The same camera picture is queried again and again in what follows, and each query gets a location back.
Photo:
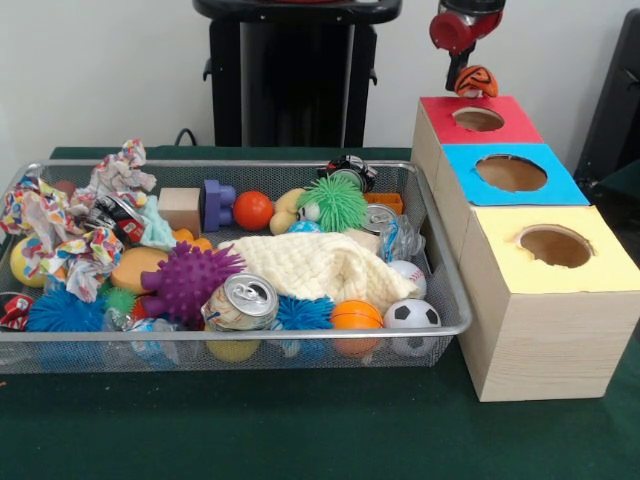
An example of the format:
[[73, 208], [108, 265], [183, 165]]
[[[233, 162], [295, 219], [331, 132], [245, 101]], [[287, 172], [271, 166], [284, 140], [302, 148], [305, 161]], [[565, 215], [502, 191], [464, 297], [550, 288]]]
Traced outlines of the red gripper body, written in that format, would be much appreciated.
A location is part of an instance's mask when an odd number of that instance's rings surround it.
[[430, 38], [436, 48], [460, 54], [494, 31], [502, 16], [502, 12], [469, 15], [441, 9], [430, 23]]

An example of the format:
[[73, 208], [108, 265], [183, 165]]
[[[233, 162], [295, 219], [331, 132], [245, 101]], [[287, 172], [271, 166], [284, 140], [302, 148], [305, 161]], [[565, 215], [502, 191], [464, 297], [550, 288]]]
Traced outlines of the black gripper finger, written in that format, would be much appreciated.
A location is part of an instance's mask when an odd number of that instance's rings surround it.
[[458, 53], [450, 52], [450, 64], [446, 76], [446, 90], [450, 92], [455, 91], [455, 84], [460, 75], [460, 72], [467, 67], [468, 59], [471, 54], [470, 50], [463, 50]]

